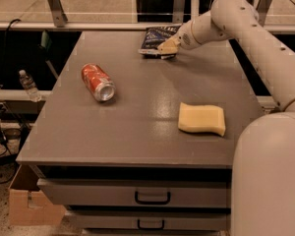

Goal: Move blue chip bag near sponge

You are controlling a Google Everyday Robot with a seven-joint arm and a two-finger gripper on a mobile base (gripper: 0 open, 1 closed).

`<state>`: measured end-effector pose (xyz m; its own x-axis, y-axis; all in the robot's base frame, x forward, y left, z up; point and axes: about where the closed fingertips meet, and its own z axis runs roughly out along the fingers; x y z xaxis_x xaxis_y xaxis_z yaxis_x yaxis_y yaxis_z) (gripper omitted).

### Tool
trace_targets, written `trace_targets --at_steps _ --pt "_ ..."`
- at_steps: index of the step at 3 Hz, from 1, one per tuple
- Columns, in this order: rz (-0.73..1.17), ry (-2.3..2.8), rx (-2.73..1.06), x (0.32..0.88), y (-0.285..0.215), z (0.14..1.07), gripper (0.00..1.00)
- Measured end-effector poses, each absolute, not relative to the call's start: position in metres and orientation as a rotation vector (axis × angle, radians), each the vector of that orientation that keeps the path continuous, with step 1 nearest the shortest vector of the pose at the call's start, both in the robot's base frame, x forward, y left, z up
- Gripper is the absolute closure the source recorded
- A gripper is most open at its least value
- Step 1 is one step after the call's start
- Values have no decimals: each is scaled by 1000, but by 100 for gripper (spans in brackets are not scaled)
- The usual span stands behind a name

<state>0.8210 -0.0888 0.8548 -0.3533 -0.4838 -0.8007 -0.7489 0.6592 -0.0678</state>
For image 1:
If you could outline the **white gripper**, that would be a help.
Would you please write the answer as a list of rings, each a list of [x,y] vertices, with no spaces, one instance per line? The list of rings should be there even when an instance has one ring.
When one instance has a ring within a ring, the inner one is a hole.
[[[174,58],[178,52],[179,45],[187,50],[200,46],[192,32],[192,21],[183,24],[176,32],[175,37],[172,36],[157,46],[157,50],[161,54],[160,58],[163,60]]]

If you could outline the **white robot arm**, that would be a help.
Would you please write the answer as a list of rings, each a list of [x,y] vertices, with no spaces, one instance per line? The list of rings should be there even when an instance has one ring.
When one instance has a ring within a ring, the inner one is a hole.
[[[279,108],[252,122],[234,153],[231,236],[295,236],[295,52],[259,23],[247,0],[210,10],[158,46],[161,54],[235,39]]]

